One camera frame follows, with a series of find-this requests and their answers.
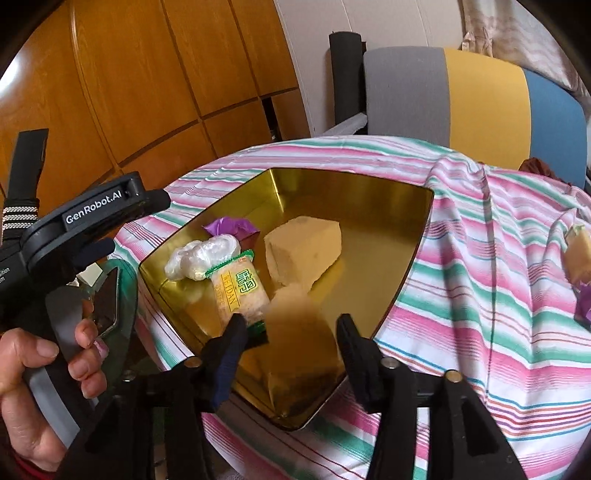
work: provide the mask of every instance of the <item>metal tray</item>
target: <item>metal tray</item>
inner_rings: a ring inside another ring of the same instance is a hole
[[[432,202],[431,190],[398,181],[337,171],[272,168],[197,215],[154,250],[139,271],[177,333],[199,353],[208,339],[222,331],[213,287],[208,280],[166,279],[164,266],[175,248],[207,239],[209,234],[202,227],[219,217],[248,218],[261,230],[252,239],[254,266],[272,298],[275,288],[265,263],[263,237],[300,215],[336,220],[342,231],[342,254],[316,281],[310,295],[333,331],[339,315],[350,313],[361,335],[371,337],[404,284]],[[275,392],[269,391],[258,362],[265,348],[272,345],[242,355],[235,392],[276,426],[302,428],[344,379],[342,364],[331,378],[288,390],[288,408],[276,411]]]

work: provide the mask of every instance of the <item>chair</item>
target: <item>chair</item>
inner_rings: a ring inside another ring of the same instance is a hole
[[[363,132],[426,140],[489,165],[519,169],[537,157],[584,187],[586,121],[579,103],[540,75],[447,48],[364,52],[359,34],[330,36],[337,125],[324,135]]]

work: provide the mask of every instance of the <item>purple candy wrapper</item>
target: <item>purple candy wrapper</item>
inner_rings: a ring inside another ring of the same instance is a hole
[[[238,241],[244,240],[246,237],[249,237],[260,231],[245,218],[231,217],[218,218],[203,228],[205,228],[205,230],[207,230],[207,232],[212,236],[226,233],[228,235],[235,236]]]
[[[588,322],[591,322],[591,284],[579,284],[579,301],[577,302],[578,314]]]

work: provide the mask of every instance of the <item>pink striped cloth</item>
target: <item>pink striped cloth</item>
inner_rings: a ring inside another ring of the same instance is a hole
[[[448,148],[393,137],[321,137],[218,159],[178,179],[169,210],[125,225],[115,256],[136,266],[213,202],[270,167],[363,173],[434,191],[415,262],[376,336],[411,368],[468,377],[531,479],[558,478],[591,427],[591,333],[561,256],[575,223],[591,227],[577,187],[478,164]],[[162,366],[191,355],[139,282],[137,331]],[[359,479],[379,418],[344,384],[304,429],[286,433],[231,398],[204,416],[210,441],[253,479]],[[426,476],[428,416],[415,478]]]

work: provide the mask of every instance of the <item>wooden cabinet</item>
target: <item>wooden cabinet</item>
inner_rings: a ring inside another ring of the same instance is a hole
[[[8,191],[12,150],[22,130],[49,128],[39,182],[41,212],[74,198],[112,167],[78,79],[62,5],[33,32],[12,61],[0,91],[0,175]]]
[[[46,213],[133,170],[163,187],[271,128],[307,136],[305,118],[272,0],[65,0],[0,80],[0,184],[22,130],[49,128]]]
[[[297,87],[296,72],[273,0],[230,1],[251,59],[259,94]]]
[[[164,0],[201,115],[256,97],[227,0]]]
[[[138,171],[147,189],[161,189],[215,159],[202,124],[193,125],[148,150],[123,167]]]
[[[91,108],[117,160],[197,119],[160,0],[72,0]]]
[[[271,142],[271,132],[260,100],[205,120],[205,128],[218,157]]]
[[[299,90],[271,97],[282,140],[296,140],[310,136],[304,102]]]

